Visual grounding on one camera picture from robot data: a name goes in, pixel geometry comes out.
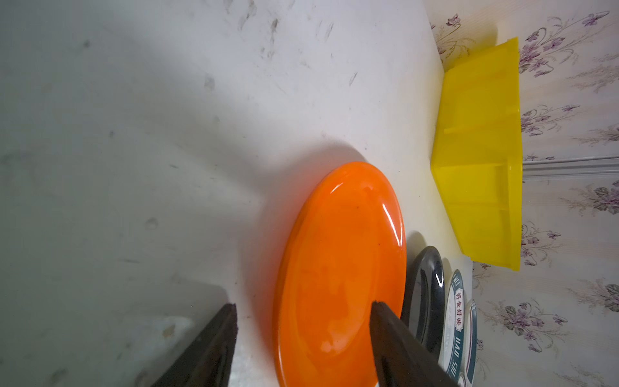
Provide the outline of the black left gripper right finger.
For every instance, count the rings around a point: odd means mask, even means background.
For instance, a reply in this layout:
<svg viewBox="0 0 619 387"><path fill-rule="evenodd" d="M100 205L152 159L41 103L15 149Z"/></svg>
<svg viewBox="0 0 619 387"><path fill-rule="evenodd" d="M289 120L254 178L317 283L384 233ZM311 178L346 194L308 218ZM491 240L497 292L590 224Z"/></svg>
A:
<svg viewBox="0 0 619 387"><path fill-rule="evenodd" d="M369 330L380 386L457 386L387 304L372 303Z"/></svg>

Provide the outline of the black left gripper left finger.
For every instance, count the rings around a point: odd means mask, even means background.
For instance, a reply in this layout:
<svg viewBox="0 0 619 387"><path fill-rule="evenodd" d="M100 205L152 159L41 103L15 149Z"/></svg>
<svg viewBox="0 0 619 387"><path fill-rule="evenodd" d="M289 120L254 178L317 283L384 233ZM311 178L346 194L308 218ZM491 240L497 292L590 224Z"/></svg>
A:
<svg viewBox="0 0 619 387"><path fill-rule="evenodd" d="M238 331L236 305L227 303L153 387L227 387Z"/></svg>

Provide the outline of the orange plastic plate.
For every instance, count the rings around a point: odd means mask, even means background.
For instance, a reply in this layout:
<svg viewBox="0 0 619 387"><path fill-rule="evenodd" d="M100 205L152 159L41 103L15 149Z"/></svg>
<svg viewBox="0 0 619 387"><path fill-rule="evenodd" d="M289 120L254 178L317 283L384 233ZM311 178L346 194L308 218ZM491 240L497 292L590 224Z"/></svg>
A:
<svg viewBox="0 0 619 387"><path fill-rule="evenodd" d="M282 386L374 386L372 303L400 311L406 234L387 177L344 164L301 208L281 260L273 350Z"/></svg>

